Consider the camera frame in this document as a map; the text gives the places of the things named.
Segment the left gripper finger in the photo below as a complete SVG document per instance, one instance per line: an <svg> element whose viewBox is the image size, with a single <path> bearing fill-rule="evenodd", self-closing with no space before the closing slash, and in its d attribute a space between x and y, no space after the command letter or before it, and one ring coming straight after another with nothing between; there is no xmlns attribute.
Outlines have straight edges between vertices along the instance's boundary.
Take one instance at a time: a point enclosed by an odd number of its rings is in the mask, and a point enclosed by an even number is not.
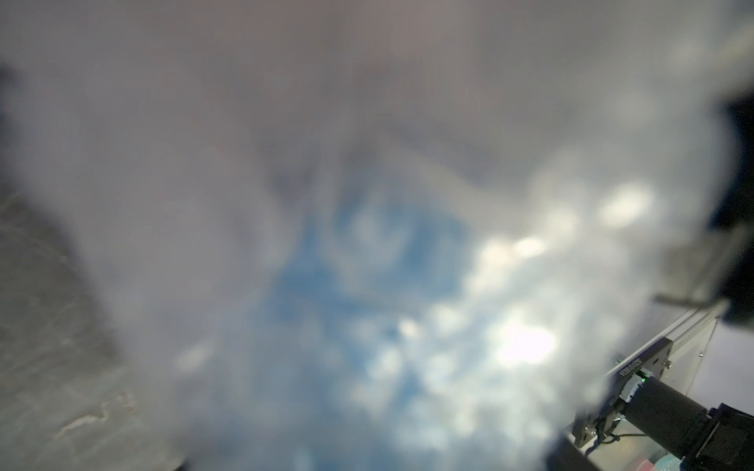
<svg viewBox="0 0 754 471"><path fill-rule="evenodd" d="M545 460L547 471L599 471L568 438L558 439L553 451Z"/></svg>

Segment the blue plastic wine glass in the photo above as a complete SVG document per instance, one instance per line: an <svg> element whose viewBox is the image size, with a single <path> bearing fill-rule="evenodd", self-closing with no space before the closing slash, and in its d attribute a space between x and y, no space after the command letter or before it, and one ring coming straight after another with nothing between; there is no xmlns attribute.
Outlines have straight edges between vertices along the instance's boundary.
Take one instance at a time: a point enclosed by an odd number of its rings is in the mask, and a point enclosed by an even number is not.
<svg viewBox="0 0 754 471"><path fill-rule="evenodd" d="M247 467L433 467L457 441L447 386L474 242L422 188L347 186L310 215L249 315Z"/></svg>

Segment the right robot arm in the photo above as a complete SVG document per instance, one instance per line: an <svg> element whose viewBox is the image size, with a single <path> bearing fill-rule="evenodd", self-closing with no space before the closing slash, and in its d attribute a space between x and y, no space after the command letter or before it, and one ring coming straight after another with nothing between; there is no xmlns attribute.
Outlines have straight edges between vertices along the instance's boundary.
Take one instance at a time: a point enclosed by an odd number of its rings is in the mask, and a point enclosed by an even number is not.
<svg viewBox="0 0 754 471"><path fill-rule="evenodd" d="M732 185L709 227L731 236L742 229L741 249L734 251L715 294L730 294L734 312L726 321L734 327L753 325L753 95L727 106L732 118L739 157ZM722 404L702 405L647 380L626 406L632 423L672 455L683 470L751 470L753 468L753 416Z"/></svg>

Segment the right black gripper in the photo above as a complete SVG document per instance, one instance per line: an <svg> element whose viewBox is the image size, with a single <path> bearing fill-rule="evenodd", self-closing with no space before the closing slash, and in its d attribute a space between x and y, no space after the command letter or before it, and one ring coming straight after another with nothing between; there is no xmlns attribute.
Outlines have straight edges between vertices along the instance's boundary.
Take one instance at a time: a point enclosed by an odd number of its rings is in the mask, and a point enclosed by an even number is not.
<svg viewBox="0 0 754 471"><path fill-rule="evenodd" d="M736 172L715 218L722 245L711 265L712 293L730 301L728 324L753 322L753 94L727 106L738 160Z"/></svg>

